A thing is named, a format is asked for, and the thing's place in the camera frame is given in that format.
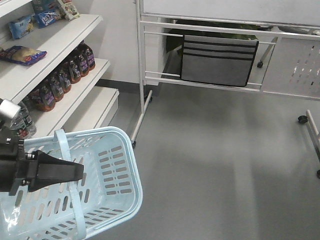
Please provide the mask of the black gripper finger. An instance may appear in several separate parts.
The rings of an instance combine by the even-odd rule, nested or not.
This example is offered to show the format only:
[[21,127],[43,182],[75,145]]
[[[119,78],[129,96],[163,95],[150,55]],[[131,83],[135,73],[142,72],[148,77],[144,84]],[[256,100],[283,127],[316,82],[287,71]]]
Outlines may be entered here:
[[35,192],[54,184],[81,180],[84,165],[55,158],[41,150],[26,154],[28,191]]

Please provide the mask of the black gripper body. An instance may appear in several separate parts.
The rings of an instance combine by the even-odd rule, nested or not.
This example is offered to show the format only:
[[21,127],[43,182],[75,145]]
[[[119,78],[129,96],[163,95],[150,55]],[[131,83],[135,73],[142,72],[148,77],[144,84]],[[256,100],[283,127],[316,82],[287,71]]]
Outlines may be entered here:
[[20,186],[28,186],[29,192],[35,187],[38,160],[37,152],[25,152],[24,140],[12,130],[0,130],[0,191],[16,195]]

